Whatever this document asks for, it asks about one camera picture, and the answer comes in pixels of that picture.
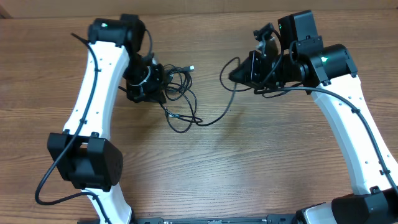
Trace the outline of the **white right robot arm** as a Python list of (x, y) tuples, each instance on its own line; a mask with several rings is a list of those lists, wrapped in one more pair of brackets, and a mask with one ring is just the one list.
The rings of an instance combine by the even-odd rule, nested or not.
[(254, 31), (256, 50), (229, 74), (265, 98), (305, 91), (328, 121), (349, 172), (352, 193), (300, 209), (289, 223), (395, 223), (397, 161), (369, 112), (358, 69), (341, 44), (324, 46), (312, 11)]

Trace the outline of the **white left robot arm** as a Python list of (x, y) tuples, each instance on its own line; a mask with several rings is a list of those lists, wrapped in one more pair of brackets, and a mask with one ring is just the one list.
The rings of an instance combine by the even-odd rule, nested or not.
[(132, 223), (134, 212), (120, 186), (123, 154), (111, 143), (111, 117), (120, 88), (135, 102), (165, 103), (167, 75), (149, 52), (141, 56), (148, 33), (137, 15), (97, 18), (83, 44), (88, 50), (85, 75), (74, 109), (61, 133), (51, 133), (47, 149), (50, 170), (72, 183), (78, 196), (88, 197), (99, 223)]

